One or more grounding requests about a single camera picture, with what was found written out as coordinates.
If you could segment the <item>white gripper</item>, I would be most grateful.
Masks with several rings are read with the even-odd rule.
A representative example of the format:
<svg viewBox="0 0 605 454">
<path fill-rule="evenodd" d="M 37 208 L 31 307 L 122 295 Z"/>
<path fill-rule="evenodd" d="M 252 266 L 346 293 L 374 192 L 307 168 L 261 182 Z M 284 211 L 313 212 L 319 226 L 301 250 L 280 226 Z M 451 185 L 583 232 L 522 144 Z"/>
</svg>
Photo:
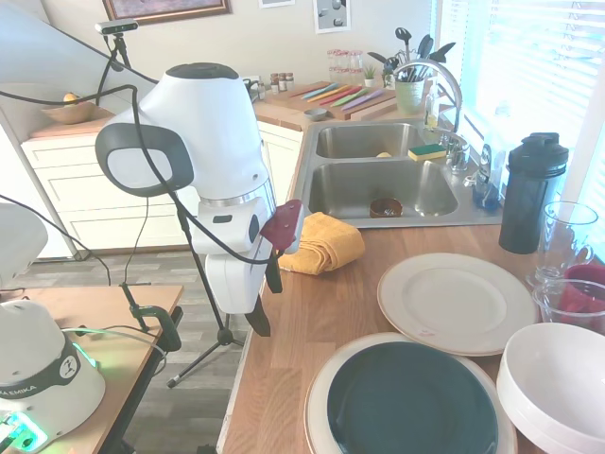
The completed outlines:
<svg viewBox="0 0 605 454">
<path fill-rule="evenodd" d="M 248 314 L 253 331 L 260 337 L 269 337 L 270 323 L 259 292 L 265 276 L 272 293 L 283 292 L 278 256 L 273 253 L 267 265 L 251 265 L 226 254 L 207 255 L 205 271 L 220 310 Z"/>
</svg>

